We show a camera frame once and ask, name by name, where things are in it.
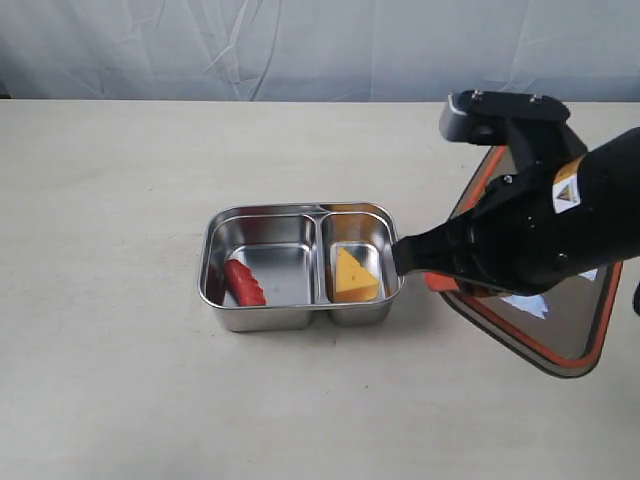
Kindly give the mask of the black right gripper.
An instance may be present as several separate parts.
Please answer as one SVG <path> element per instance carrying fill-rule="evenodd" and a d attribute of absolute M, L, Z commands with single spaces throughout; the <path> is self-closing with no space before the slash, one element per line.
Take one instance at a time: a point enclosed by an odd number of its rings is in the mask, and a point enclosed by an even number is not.
<path fill-rule="evenodd" d="M 576 159 L 494 181 L 471 209 L 392 246 L 396 272 L 426 272 L 432 292 L 536 295 L 599 267 L 600 168 Z"/>

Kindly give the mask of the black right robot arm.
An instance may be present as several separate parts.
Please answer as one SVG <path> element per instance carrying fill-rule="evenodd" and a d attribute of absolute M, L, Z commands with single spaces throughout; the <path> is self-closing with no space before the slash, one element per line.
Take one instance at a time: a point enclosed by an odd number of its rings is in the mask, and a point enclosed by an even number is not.
<path fill-rule="evenodd" d="M 392 246 L 395 270 L 537 295 L 639 254 L 639 131 L 564 165 L 544 161 L 494 178 L 478 202 Z"/>

